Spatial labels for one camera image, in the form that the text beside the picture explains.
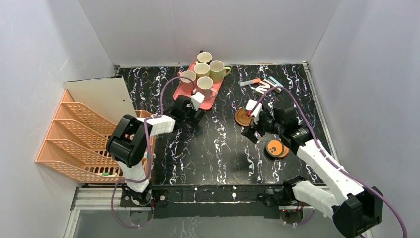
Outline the brown grooved wooden coaster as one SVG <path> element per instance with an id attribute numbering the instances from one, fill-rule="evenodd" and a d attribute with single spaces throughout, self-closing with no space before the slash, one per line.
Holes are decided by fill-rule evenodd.
<path id="1" fill-rule="evenodd" d="M 240 126 L 249 126 L 253 117 L 247 115 L 245 108 L 239 108 L 234 114 L 235 122 Z"/>

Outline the pink serving tray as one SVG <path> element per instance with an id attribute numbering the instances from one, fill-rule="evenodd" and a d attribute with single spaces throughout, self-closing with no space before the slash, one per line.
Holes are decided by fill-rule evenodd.
<path id="1" fill-rule="evenodd" d="M 220 83 L 214 83 L 214 86 L 213 86 L 213 87 L 214 87 L 214 89 L 215 89 L 215 90 L 217 90 L 217 92 L 219 92 L 219 90 L 220 90 L 220 88 L 221 88 L 221 85 L 222 85 L 223 81 L 224 81 L 224 79 L 223 79 Z M 197 92 L 199 92 L 199 91 L 198 91 L 198 87 L 197 87 L 197 79 L 195 80 L 195 90 L 196 90 Z M 178 96 L 180 96 L 180 95 L 190 97 L 190 96 L 192 95 L 192 92 L 191 92 L 191 93 L 185 93 L 185 92 L 183 92 L 183 91 L 180 89 L 180 87 L 179 87 L 179 85 L 178 85 L 178 87 L 177 87 L 177 89 L 175 90 L 175 93 L 174 93 L 174 95 L 173 95 L 173 98 L 174 98 L 174 99 L 176 99 L 176 98 L 177 98 Z M 215 102 L 215 98 L 212 98 L 212 99 L 210 99 L 210 100 L 204 100 L 204 101 L 201 103 L 200 108 L 201 108 L 201 109 L 203 109 L 203 110 L 209 110 L 209 109 L 211 109 L 211 108 L 213 107 L 214 102 Z"/>

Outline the orange black round coaster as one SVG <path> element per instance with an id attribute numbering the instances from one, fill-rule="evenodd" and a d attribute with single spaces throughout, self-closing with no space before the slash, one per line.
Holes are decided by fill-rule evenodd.
<path id="1" fill-rule="evenodd" d="M 280 139 L 273 139 L 265 145 L 265 154 L 271 160 L 285 158 L 290 149 L 286 147 Z"/>

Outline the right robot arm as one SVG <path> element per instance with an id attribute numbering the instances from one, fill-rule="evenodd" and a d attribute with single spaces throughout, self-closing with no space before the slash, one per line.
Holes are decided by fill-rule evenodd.
<path id="1" fill-rule="evenodd" d="M 257 142 L 258 133 L 276 134 L 282 143 L 320 176 L 329 191 L 297 176 L 283 184 L 283 197 L 305 202 L 329 217 L 346 238 L 355 238 L 382 222 L 383 202 L 380 191 L 354 181 L 332 159 L 308 126 L 298 123 L 294 107 L 270 113 L 261 103 L 250 100 L 245 107 L 250 124 L 242 135 Z"/>

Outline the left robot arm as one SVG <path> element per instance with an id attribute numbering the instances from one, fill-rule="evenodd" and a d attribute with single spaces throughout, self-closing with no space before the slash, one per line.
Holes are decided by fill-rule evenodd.
<path id="1" fill-rule="evenodd" d="M 174 103 L 159 115 L 135 117 L 124 115 L 106 145 L 106 150 L 117 161 L 125 178 L 123 190 L 140 205 L 148 204 L 151 197 L 152 171 L 151 138 L 174 132 L 179 125 L 197 126 L 204 115 L 200 105 L 204 96 L 179 95 Z"/>

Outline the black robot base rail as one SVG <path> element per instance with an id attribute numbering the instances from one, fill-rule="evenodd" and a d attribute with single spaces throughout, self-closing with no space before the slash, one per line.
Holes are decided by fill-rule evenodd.
<path id="1" fill-rule="evenodd" d="M 298 226 L 311 220 L 315 209 L 286 195 L 280 184 L 153 185 L 143 193 L 96 187 L 76 190 L 76 210 L 148 211 L 155 219 L 172 217 L 264 217 Z"/>

